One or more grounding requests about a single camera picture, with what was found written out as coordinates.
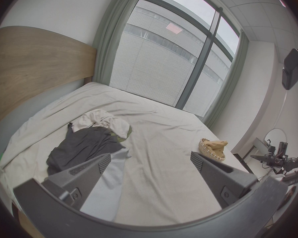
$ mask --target white bed sheet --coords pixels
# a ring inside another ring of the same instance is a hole
[[[47,157],[64,140],[67,123],[96,108],[132,127],[122,142],[132,157],[125,162],[115,222],[170,225],[221,210],[190,161],[201,138],[218,138],[191,113],[94,82],[48,105],[12,136],[0,161],[0,182],[12,200],[16,202],[15,186],[32,177],[42,182],[48,176]],[[223,163],[246,171],[230,151],[224,153]]]

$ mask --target wooden headboard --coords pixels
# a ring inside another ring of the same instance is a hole
[[[94,73],[96,49],[44,29],[0,28],[0,120],[29,98]]]

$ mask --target yellow cloth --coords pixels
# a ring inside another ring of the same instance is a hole
[[[205,139],[203,144],[213,153],[215,153],[220,158],[223,158],[225,155],[223,153],[224,146],[227,145],[227,141],[208,141]]]

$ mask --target green curtain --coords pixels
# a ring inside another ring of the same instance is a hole
[[[92,45],[97,49],[93,81],[109,85],[120,37],[137,2],[138,0],[110,2]]]
[[[227,75],[228,78],[224,81],[217,97],[215,98],[207,113],[202,119],[202,122],[210,130],[212,130],[212,127],[215,125],[216,121],[218,120],[219,116],[224,110],[240,78],[246,59],[248,44],[249,40],[247,39],[245,33],[241,31],[240,40],[237,46],[237,53],[233,58],[229,75]]]

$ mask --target window pane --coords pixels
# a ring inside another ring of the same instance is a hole
[[[177,14],[139,0],[121,36],[109,85],[175,106],[205,39]]]
[[[215,44],[212,45],[202,73],[183,110],[202,119],[218,94],[231,66],[230,60]]]
[[[204,0],[164,0],[175,7],[183,10],[197,21],[199,21],[207,29],[213,20],[215,10]]]
[[[239,38],[224,18],[220,19],[216,37],[234,57]]]

